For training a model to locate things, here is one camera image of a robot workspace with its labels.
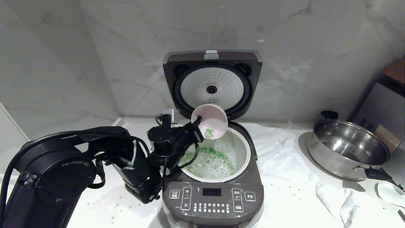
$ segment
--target countertop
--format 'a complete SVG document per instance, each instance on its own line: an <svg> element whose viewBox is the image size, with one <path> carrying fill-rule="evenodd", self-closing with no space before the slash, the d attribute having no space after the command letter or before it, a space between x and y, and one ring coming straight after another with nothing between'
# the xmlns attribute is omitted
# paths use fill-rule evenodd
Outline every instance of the countertop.
<svg viewBox="0 0 405 228"><path fill-rule="evenodd" d="M150 146L146 132L156 125L154 120L150 118L124 118L117 121L116 124L125 127L131 135L143 139ZM311 132L310 125L260 124L268 127L281 127L285 131L294 134L296 136L295 147L297 151L321 182L338 189L349 187L378 198L375 187L380 181L371 179L360 182L343 180L327 173L313 161L306 147ZM125 190L121 177L112 166L105 166L104 170L106 173L106 185L101 189L86 189L82 193L68 227L170 227L162 209L161 200L142 204ZM338 227L326 207L317 198L314 186L297 188L297 186L289 186L288 188L286 186L274 186L274 194L265 196L274 198L274 202L266 205L258 227ZM387 227L405 227L405 223L397 213L399 209L404 211L403 208L386 203L381 199L379 201L392 218L390 221L392 224L387 224Z"/></svg>

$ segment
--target marble wall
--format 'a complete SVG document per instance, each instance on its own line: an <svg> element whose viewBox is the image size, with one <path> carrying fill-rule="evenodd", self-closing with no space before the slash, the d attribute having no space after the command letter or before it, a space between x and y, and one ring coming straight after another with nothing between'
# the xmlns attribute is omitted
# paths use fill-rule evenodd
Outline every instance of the marble wall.
<svg viewBox="0 0 405 228"><path fill-rule="evenodd" d="M173 106L167 52L255 49L263 69L244 119L348 118L379 70L405 52L403 0L80 0L125 116Z"/></svg>
<svg viewBox="0 0 405 228"><path fill-rule="evenodd" d="M0 0L0 102L30 139L119 117L78 0Z"/></svg>

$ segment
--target water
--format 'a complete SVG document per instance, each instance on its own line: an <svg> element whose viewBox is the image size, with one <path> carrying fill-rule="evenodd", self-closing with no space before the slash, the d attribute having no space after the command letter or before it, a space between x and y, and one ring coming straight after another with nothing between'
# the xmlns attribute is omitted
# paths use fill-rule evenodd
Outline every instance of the water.
<svg viewBox="0 0 405 228"><path fill-rule="evenodd" d="M179 165L194 157L195 147L190 146ZM230 144L217 140L204 140L200 145L197 159L185 169L204 179L216 180L229 177L236 173L236 158Z"/></svg>

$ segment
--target pot handle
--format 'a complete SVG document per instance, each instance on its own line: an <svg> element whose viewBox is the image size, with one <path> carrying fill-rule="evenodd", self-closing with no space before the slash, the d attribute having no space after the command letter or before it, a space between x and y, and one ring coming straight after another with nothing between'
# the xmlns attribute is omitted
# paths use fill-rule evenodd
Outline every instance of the pot handle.
<svg viewBox="0 0 405 228"><path fill-rule="evenodd" d="M337 120L337 118L339 117L338 113L334 111L322 111L321 115L325 117L325 119L333 119L333 120Z"/></svg>
<svg viewBox="0 0 405 228"><path fill-rule="evenodd" d="M364 173L366 174L367 178L369 179L375 179L375 180L380 180L380 181L390 181L392 180L392 177L385 172L384 169L373 169L373 168L368 168L364 169Z"/></svg>

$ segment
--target white bowl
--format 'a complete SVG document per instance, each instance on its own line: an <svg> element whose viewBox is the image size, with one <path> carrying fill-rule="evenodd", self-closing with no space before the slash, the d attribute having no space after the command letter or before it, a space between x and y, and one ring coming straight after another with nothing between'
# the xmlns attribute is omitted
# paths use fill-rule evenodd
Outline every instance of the white bowl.
<svg viewBox="0 0 405 228"><path fill-rule="evenodd" d="M226 133L219 139L216 140L205 140L199 143L200 147L212 147L212 142L226 142L229 143L235 152L235 169L238 170L231 176L222 179L205 179L196 176L186 170L186 167L182 169L184 174L200 182L209 183L222 183L227 182L238 177L247 167L250 161L250 147L247 140L236 130L228 127Z"/></svg>

